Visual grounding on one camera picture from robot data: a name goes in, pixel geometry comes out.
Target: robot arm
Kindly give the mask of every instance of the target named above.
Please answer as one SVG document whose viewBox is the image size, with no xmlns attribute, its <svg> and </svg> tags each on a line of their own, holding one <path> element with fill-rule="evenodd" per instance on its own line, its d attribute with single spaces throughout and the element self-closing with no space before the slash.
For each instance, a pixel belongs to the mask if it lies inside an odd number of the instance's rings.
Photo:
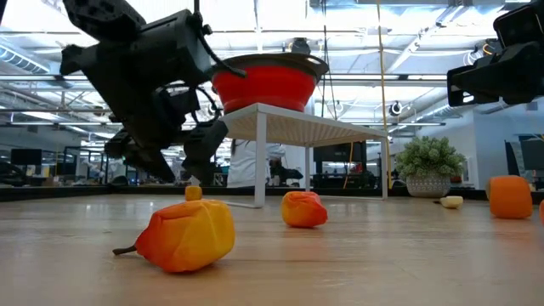
<svg viewBox="0 0 544 306">
<path fill-rule="evenodd" d="M 533 1 L 497 18 L 493 27 L 501 51 L 473 65 L 448 71 L 450 106 L 486 104 L 502 98 L 510 105 L 544 95 L 544 2 Z"/>
<path fill-rule="evenodd" d="M 237 76 L 204 39 L 211 34 L 199 12 L 185 9 L 146 24 L 126 0 L 64 0 L 71 23 L 99 43 L 88 48 L 69 46 L 62 52 L 62 75 L 82 71 L 113 112 L 110 119 L 123 129 L 105 146 L 114 158 L 172 182 L 175 176 L 161 149 L 184 145 L 183 167 L 202 182 L 213 179 L 210 158 L 228 129 L 218 121 L 198 122 L 182 130 L 185 115 L 200 109 L 198 86 L 211 79 L 211 60 Z M 172 93 L 173 82 L 186 91 Z"/>
</svg>

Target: red bowl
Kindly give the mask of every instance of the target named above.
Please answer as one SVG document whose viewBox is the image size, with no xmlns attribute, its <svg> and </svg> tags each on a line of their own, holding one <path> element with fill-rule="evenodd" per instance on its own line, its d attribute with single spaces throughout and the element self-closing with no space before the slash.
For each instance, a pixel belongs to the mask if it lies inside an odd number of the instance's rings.
<svg viewBox="0 0 544 306">
<path fill-rule="evenodd" d="M 323 60 L 306 54 L 251 54 L 224 62 L 247 73 L 242 78 L 214 69 L 212 84 L 225 113 L 254 103 L 303 112 L 315 85 L 329 71 Z"/>
</svg>

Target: orange pumpkin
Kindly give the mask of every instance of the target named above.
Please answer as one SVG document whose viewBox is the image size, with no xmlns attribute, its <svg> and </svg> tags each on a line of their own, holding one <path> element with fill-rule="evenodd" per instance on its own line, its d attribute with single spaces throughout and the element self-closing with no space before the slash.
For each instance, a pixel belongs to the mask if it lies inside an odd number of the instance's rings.
<svg viewBox="0 0 544 306">
<path fill-rule="evenodd" d="M 232 250 L 235 228 L 222 201 L 199 200 L 163 208 L 151 216 L 134 246 L 116 255 L 137 251 L 167 272 L 195 271 Z"/>
<path fill-rule="evenodd" d="M 196 201 L 202 199 L 202 188 L 200 186 L 185 187 L 185 200 Z"/>
<path fill-rule="evenodd" d="M 528 218 L 533 214 L 530 187 L 519 176 L 491 178 L 487 194 L 490 211 L 497 218 Z"/>
<path fill-rule="evenodd" d="M 327 220 L 326 208 L 314 192 L 287 192 L 281 201 L 283 221 L 292 227 L 312 228 Z"/>
</svg>

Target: yellow pole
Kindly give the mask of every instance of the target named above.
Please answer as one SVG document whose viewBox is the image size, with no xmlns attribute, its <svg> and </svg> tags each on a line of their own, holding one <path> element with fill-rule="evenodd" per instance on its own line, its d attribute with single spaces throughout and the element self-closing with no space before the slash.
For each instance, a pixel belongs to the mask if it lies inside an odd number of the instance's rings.
<svg viewBox="0 0 544 306">
<path fill-rule="evenodd" d="M 386 116 L 385 112 L 385 67 L 383 66 L 383 42 L 382 42 L 382 14 L 380 11 L 380 4 L 381 1 L 376 1 L 377 6 L 377 30 L 378 30 L 378 38 L 380 42 L 380 68 L 382 70 L 382 115 L 383 115 L 383 130 L 385 131 L 386 137 L 389 135 L 388 133 L 388 118 Z M 387 165 L 388 165 L 388 187 L 391 189 L 392 182 L 391 182 L 391 158 L 389 156 L 389 141 L 387 140 L 385 142 L 385 152 L 382 152 L 382 158 L 387 158 Z"/>
</svg>

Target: white table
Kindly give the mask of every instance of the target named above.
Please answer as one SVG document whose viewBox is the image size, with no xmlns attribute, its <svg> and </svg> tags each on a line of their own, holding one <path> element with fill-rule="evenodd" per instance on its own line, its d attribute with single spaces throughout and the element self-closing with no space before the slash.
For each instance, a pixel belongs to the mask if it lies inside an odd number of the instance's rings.
<svg viewBox="0 0 544 306">
<path fill-rule="evenodd" d="M 309 148 L 376 139 L 382 143 L 382 152 L 385 152 L 386 141 L 388 141 L 387 134 L 384 131 L 260 103 L 229 113 L 221 117 L 220 120 L 225 122 L 229 128 L 228 138 L 257 141 L 255 202 L 250 206 L 254 208 L 260 208 L 264 204 L 267 143 L 296 145 L 306 148 L 304 180 L 306 190 L 309 190 Z M 386 160 L 387 158 L 383 155 L 383 199 L 388 196 Z"/>
</svg>

